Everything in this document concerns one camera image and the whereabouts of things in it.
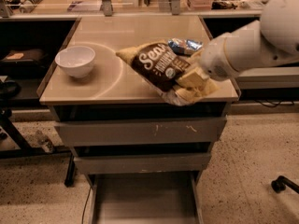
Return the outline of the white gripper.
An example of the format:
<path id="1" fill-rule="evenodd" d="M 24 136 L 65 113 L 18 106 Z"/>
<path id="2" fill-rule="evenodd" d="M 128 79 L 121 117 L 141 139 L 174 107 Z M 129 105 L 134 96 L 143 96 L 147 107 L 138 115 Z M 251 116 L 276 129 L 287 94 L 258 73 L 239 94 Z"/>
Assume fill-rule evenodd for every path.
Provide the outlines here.
<path id="1" fill-rule="evenodd" d="M 203 87 L 211 77 L 217 81 L 236 78 L 239 72 L 230 64 L 226 54 L 226 41 L 229 33 L 224 33 L 209 41 L 200 56 L 200 66 L 193 67 L 176 79 L 182 88 Z"/>

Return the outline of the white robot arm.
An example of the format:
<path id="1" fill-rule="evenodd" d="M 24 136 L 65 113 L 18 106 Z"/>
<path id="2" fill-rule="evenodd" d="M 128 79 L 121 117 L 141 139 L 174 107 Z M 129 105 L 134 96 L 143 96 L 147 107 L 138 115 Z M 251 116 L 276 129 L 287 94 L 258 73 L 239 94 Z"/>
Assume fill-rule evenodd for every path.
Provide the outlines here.
<path id="1" fill-rule="evenodd" d="M 299 0 L 270 0 L 260 19 L 207 43 L 188 60 L 187 71 L 223 81 L 250 69 L 296 63 L 298 47 Z"/>

